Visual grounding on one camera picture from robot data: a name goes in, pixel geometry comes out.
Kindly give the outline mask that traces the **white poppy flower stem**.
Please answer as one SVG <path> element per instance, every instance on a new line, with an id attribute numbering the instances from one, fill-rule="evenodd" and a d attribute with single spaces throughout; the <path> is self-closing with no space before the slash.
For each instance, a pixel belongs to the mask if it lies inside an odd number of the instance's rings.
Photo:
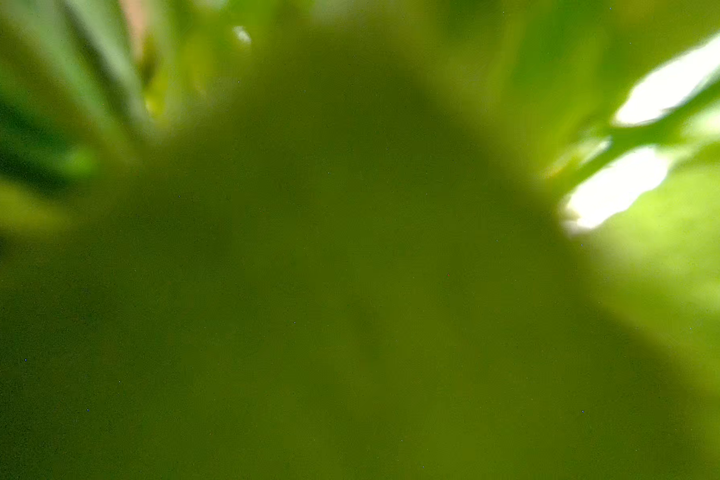
<path id="1" fill-rule="evenodd" d="M 0 1 L 0 479 L 720 479 L 720 1 Z"/>

